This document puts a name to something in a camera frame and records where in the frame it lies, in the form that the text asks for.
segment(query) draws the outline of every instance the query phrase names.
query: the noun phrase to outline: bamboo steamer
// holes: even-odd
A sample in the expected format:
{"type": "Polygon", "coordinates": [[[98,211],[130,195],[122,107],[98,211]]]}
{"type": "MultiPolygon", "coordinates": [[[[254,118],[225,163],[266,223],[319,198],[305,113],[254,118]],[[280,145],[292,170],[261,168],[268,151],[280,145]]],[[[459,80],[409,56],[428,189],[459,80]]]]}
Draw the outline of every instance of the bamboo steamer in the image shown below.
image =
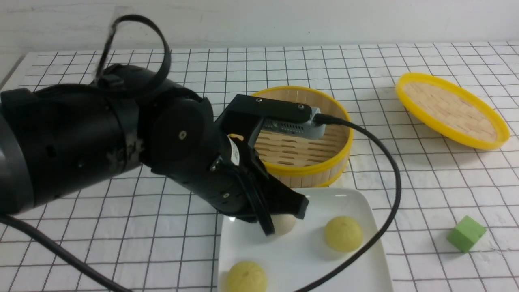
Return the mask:
{"type": "MultiPolygon", "coordinates": [[[[310,88],[280,86],[252,96],[307,104],[321,113],[350,121],[346,110],[332,97],[310,88]]],[[[262,130],[254,146],[268,172],[290,188],[327,187],[343,173],[353,142],[353,130],[327,125],[319,140],[262,130]]]]}

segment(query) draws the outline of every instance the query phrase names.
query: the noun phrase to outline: black cable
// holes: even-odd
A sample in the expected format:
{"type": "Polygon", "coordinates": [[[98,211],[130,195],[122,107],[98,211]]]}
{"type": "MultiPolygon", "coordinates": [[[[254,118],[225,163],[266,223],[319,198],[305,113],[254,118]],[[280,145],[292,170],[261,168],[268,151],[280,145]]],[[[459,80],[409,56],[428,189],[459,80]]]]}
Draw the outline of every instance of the black cable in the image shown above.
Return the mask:
{"type": "Polygon", "coordinates": [[[353,262],[355,262],[358,258],[361,257],[366,251],[368,251],[381,237],[382,235],[388,230],[389,226],[391,225],[392,221],[394,220],[395,215],[398,211],[398,206],[400,205],[400,197],[402,194],[402,182],[400,179],[400,171],[398,170],[398,165],[391,156],[391,153],[387,150],[387,148],[382,144],[382,142],[375,137],[372,133],[370,133],[368,130],[354,124],[348,121],[345,121],[341,118],[337,118],[330,115],[325,114],[316,114],[313,118],[313,121],[316,124],[325,124],[325,125],[342,125],[349,128],[352,128],[356,131],[359,131],[360,133],[364,134],[366,137],[368,137],[370,140],[372,140],[377,146],[382,150],[384,155],[389,160],[389,163],[393,167],[394,170],[394,179],[395,179],[395,196],[394,196],[394,203],[391,207],[391,212],[389,212],[388,219],[386,222],[384,222],[384,225],[371,237],[371,239],[363,246],[361,247],[355,254],[353,254],[350,258],[348,258],[344,263],[342,263],[340,266],[336,267],[333,271],[326,274],[322,278],[318,279],[317,281],[314,281],[305,287],[296,290],[295,292],[307,292],[314,288],[317,288],[318,286],[324,284],[326,281],[330,280],[331,278],[335,277],[338,273],[340,273],[342,270],[347,268],[349,265],[351,265],[353,262]]]}
{"type": "Polygon", "coordinates": [[[148,27],[150,27],[157,35],[160,37],[160,40],[162,41],[162,46],[164,47],[164,58],[162,59],[162,64],[160,65],[159,70],[157,73],[153,76],[153,78],[142,88],[133,90],[131,94],[133,96],[145,96],[151,91],[155,90],[166,78],[169,74],[169,68],[171,66],[171,54],[169,52],[169,45],[168,41],[160,31],[160,28],[149,18],[144,17],[142,15],[137,14],[131,14],[131,15],[124,15],[112,23],[112,26],[110,27],[110,33],[108,34],[108,39],[106,40],[106,43],[104,44],[103,53],[101,54],[101,58],[99,59],[98,67],[95,70],[95,79],[94,81],[97,83],[99,79],[103,75],[103,67],[106,63],[106,60],[108,58],[108,52],[110,51],[110,48],[112,47],[112,41],[114,40],[115,33],[117,32],[117,26],[121,22],[125,21],[131,21],[131,22],[139,22],[142,23],[148,27]]]}
{"type": "Polygon", "coordinates": [[[47,237],[40,230],[32,227],[30,224],[8,215],[0,215],[0,223],[13,227],[14,229],[17,229],[25,233],[26,235],[34,239],[34,241],[40,243],[53,254],[60,257],[66,263],[76,268],[79,272],[85,274],[85,276],[96,281],[99,285],[102,285],[113,292],[132,292],[131,290],[122,287],[121,285],[115,283],[109,278],[103,276],[98,271],[89,267],[87,264],[82,262],[80,259],[76,258],[66,249],[64,249],[59,244],[54,242],[52,239],[47,237]]]}

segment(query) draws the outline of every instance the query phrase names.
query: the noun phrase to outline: label sticker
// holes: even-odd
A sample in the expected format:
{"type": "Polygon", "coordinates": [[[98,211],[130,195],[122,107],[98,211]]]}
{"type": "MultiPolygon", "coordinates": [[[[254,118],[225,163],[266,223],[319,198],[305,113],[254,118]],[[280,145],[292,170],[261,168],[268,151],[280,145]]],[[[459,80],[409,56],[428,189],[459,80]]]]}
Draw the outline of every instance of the label sticker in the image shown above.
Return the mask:
{"type": "Polygon", "coordinates": [[[227,137],[230,142],[230,161],[234,163],[234,165],[240,165],[240,151],[238,150],[238,146],[234,144],[234,141],[227,137]]]}

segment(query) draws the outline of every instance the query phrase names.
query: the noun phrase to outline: bamboo steamer lid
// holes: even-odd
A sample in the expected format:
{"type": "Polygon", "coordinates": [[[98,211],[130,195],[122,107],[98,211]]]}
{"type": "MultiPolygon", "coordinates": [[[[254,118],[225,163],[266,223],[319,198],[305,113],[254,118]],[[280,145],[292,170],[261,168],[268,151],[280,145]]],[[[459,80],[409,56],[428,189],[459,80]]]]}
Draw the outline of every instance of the bamboo steamer lid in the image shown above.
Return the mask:
{"type": "MultiPolygon", "coordinates": [[[[280,86],[252,96],[291,101],[317,107],[321,113],[350,121],[346,110],[332,97],[310,88],[280,86]]],[[[346,168],[353,130],[327,125],[318,140],[292,137],[262,130],[254,148],[268,172],[290,188],[326,187],[346,168]]]]}
{"type": "Polygon", "coordinates": [[[427,74],[406,73],[395,89],[417,119],[461,144],[491,150],[501,147],[510,137],[501,116],[455,84],[427,74]]]}

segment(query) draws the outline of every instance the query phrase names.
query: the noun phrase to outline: yellow rim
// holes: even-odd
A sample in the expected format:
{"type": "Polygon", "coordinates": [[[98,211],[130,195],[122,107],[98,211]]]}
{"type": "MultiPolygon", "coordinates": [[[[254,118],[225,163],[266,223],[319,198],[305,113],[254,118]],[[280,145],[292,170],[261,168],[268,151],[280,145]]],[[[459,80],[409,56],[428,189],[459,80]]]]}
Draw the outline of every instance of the yellow rim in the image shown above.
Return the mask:
{"type": "Polygon", "coordinates": [[[501,147],[501,145],[503,145],[503,143],[505,143],[510,137],[510,132],[508,131],[508,126],[506,125],[505,121],[491,107],[489,107],[484,101],[479,99],[477,96],[446,80],[422,73],[406,73],[402,75],[402,77],[398,81],[397,85],[395,86],[395,90],[400,101],[404,104],[404,107],[407,108],[407,110],[409,110],[413,115],[415,115],[417,119],[421,120],[424,124],[428,125],[435,131],[441,133],[442,135],[448,138],[453,139],[456,142],[465,144],[473,148],[491,150],[501,147]],[[404,85],[410,82],[421,82],[440,87],[444,90],[456,94],[463,100],[469,102],[471,105],[477,108],[483,115],[485,115],[487,119],[490,121],[497,133],[496,141],[488,142],[468,136],[466,134],[452,129],[451,127],[443,124],[442,122],[438,121],[437,119],[426,113],[419,106],[417,106],[411,100],[411,98],[409,98],[409,96],[407,96],[407,94],[405,93],[403,87],[404,85]]]}
{"type": "MultiPolygon", "coordinates": [[[[302,86],[278,86],[278,87],[272,87],[272,88],[268,88],[268,89],[264,89],[264,90],[258,91],[256,93],[252,94],[252,96],[258,96],[258,95],[265,94],[265,93],[270,92],[270,91],[288,90],[288,89],[297,89],[297,90],[310,91],[310,92],[318,94],[318,95],[320,95],[320,96],[322,96],[324,98],[328,98],[336,106],[338,106],[340,108],[340,110],[344,113],[344,115],[345,115],[345,117],[346,117],[346,119],[348,121],[351,120],[350,116],[348,115],[348,112],[335,99],[333,99],[332,97],[328,96],[327,94],[324,94],[324,93],[322,93],[320,91],[317,91],[317,90],[314,90],[314,89],[311,89],[311,88],[307,88],[307,87],[302,87],[302,86]]],[[[351,148],[352,141],[353,141],[353,129],[349,128],[348,140],[346,141],[346,144],[344,145],[342,150],[339,151],[339,153],[337,153],[335,156],[333,156],[329,160],[327,160],[325,162],[322,162],[322,163],[319,163],[319,164],[312,165],[312,166],[288,167],[288,166],[281,166],[281,165],[277,165],[277,164],[272,164],[272,163],[269,163],[269,162],[264,162],[264,164],[268,168],[269,172],[271,174],[274,174],[274,175],[280,175],[280,176],[306,176],[306,175],[318,174],[318,173],[320,173],[320,172],[322,172],[324,170],[330,169],[330,168],[334,167],[335,165],[337,165],[337,163],[339,163],[339,161],[341,159],[343,159],[348,154],[348,152],[349,152],[349,150],[351,148]]]]}

